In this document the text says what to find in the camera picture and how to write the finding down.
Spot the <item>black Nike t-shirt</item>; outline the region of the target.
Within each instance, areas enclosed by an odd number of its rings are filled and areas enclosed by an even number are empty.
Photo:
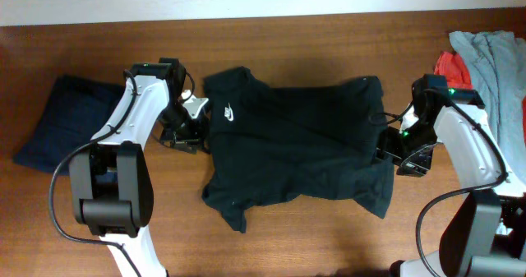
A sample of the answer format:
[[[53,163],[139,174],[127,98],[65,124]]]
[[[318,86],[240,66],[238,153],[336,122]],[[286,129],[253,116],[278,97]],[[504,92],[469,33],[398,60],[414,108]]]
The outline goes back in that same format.
[[[245,233],[254,206],[298,196],[350,199],[385,217],[394,168],[376,157],[383,131],[369,120],[383,108],[376,76],[274,88],[235,67],[206,77],[204,92],[215,170],[201,197],[231,229]]]

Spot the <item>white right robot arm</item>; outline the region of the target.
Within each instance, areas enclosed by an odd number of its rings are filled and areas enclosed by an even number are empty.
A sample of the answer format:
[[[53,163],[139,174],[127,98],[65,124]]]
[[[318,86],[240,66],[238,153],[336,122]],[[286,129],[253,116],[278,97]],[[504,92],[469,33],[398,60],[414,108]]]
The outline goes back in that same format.
[[[416,228],[419,257],[396,261],[391,276],[523,276],[525,274],[525,183],[505,160],[491,134],[485,104],[476,90],[454,88],[444,76],[426,74],[412,84],[412,101],[385,123],[376,157],[402,176],[422,177],[433,150],[443,145],[461,188],[427,203]],[[464,202],[441,235],[438,249],[422,249],[426,213],[453,196]]]

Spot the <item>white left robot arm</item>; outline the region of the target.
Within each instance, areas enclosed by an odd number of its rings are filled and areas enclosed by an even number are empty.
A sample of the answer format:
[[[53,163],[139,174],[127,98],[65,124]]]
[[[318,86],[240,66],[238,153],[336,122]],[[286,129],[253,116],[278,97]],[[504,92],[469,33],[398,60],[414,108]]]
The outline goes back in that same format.
[[[155,124],[159,143],[195,154],[205,149],[206,98],[184,89],[176,58],[138,63],[107,122],[68,161],[74,217],[112,253],[123,276],[166,276],[150,236],[154,191],[144,150]]]

